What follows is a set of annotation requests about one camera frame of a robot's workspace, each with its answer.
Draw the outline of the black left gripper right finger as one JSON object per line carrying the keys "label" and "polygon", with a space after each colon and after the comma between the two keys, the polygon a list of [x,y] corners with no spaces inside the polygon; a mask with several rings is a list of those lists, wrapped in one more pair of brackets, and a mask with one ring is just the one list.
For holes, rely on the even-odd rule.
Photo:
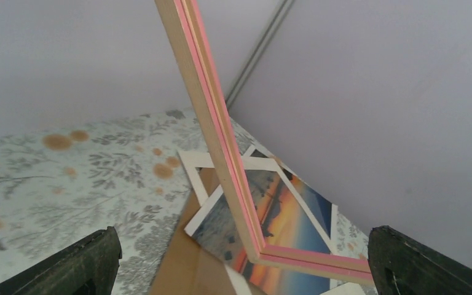
{"label": "black left gripper right finger", "polygon": [[379,294],[472,294],[472,269],[389,227],[369,233],[368,263]]}

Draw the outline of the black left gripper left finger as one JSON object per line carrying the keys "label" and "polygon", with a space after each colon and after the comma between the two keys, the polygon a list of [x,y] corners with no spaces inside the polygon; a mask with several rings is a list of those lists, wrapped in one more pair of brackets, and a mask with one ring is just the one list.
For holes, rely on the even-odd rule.
{"label": "black left gripper left finger", "polygon": [[114,227],[100,229],[0,283],[0,294],[111,294],[122,259]]}

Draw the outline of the brown cardboard backing board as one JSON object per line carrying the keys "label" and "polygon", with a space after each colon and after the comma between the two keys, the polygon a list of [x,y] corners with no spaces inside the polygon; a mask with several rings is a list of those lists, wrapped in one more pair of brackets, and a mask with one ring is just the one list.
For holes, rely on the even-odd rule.
{"label": "brown cardboard backing board", "polygon": [[262,294],[185,233],[184,227],[199,208],[191,192],[149,294]]}

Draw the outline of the sunset landscape photo print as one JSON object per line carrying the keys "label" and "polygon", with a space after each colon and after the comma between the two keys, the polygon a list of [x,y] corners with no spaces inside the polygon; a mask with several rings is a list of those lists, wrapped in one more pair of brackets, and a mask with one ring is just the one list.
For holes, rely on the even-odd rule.
{"label": "sunset landscape photo print", "polygon": [[[247,170],[246,177],[266,243],[331,253],[280,174]],[[186,232],[248,282],[266,294],[322,294],[330,290],[328,278],[250,263],[223,193],[214,192],[206,205],[209,208],[191,219]]]}

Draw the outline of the white photo mat border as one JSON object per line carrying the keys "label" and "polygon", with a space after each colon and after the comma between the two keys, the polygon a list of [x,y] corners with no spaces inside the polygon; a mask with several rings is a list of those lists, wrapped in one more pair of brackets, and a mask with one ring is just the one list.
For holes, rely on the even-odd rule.
{"label": "white photo mat border", "polygon": [[[214,173],[214,167],[211,163],[207,162],[205,157],[206,154],[207,153],[205,152],[195,151],[182,151],[179,154],[183,162],[184,169],[197,196],[197,200],[199,201],[200,208],[198,212],[207,210],[209,208],[206,205],[206,202],[209,201],[210,196],[214,192],[219,191],[223,193],[219,181],[208,183],[203,181],[200,177],[202,172]],[[254,146],[249,147],[248,150],[244,152],[242,157],[272,159],[272,156],[268,152]],[[321,234],[321,237],[327,244],[328,248],[331,250],[330,254],[365,260],[368,262],[367,236],[362,234],[355,226],[351,224],[347,218],[341,215],[339,213],[338,207],[335,204],[325,199],[308,184],[303,182],[303,180],[301,180],[288,167],[284,165],[279,166],[284,172],[284,177],[281,178],[285,184],[289,186],[290,191],[295,196],[303,210],[307,213],[307,216],[310,218],[314,227],[316,227],[317,231]],[[186,230],[189,223],[184,228],[185,233],[187,233]],[[230,269],[234,273],[239,274],[226,263],[224,263],[224,265],[227,270]],[[332,278],[329,279],[331,281],[331,288],[322,294],[373,294],[376,292],[374,284],[359,285],[357,283],[350,283]]]}

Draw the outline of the pink wooden picture frame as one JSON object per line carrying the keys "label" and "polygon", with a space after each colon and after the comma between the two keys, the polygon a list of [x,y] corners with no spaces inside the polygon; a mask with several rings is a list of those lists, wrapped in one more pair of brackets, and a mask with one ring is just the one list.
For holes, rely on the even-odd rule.
{"label": "pink wooden picture frame", "polygon": [[160,18],[205,139],[206,161],[214,167],[248,260],[319,277],[373,285],[365,260],[267,243],[246,177],[247,169],[284,177],[274,159],[241,157],[205,27],[196,1],[157,1]]}

